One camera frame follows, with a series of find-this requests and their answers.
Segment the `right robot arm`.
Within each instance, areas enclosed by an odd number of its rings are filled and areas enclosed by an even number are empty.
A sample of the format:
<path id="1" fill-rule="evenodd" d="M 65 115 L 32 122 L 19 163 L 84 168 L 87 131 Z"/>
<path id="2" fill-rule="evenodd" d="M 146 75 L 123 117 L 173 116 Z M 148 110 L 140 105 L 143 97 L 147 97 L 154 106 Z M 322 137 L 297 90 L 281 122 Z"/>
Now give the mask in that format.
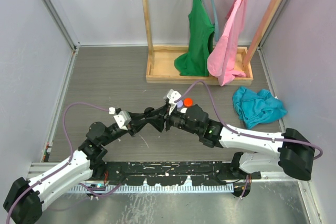
<path id="1" fill-rule="evenodd" d="M 152 116 L 166 130 L 176 127 L 197 135 L 207 147 L 245 150 L 235 154 L 231 162 L 230 172 L 237 179 L 254 172 L 276 171 L 298 180 L 311 179 L 316 147 L 294 129 L 265 133 L 223 125 L 210 119 L 198 105 L 185 112 L 172 109 L 169 104 L 159 109 L 149 107 L 144 112 L 147 119 Z"/>

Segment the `black earbud case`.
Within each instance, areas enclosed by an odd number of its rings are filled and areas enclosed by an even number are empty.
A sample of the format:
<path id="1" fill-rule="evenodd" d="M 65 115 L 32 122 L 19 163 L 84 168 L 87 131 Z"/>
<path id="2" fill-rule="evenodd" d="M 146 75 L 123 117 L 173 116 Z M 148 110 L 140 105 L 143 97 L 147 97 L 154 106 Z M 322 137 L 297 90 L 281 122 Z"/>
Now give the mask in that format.
<path id="1" fill-rule="evenodd" d="M 152 113 L 152 111 L 154 111 L 155 109 L 153 107 L 147 107 L 145 110 L 144 110 L 144 114 L 146 116 L 150 115 Z"/>

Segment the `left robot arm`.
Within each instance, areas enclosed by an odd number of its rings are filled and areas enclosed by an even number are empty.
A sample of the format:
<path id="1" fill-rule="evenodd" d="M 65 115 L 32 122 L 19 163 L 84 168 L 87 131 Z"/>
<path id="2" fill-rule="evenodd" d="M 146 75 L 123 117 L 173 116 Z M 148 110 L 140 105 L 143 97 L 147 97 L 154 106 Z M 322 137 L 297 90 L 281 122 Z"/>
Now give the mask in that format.
<path id="1" fill-rule="evenodd" d="M 101 179 L 105 174 L 102 158 L 107 153 L 104 146 L 125 134 L 134 135 L 147 124 L 159 132 L 165 119 L 148 113 L 119 111 L 115 123 L 105 126 L 101 122 L 90 125 L 86 140 L 68 158 L 53 168 L 31 179 L 16 179 L 6 196 L 3 208 L 7 211 L 6 223 L 35 223 L 48 206 L 71 187 L 89 178 Z"/>

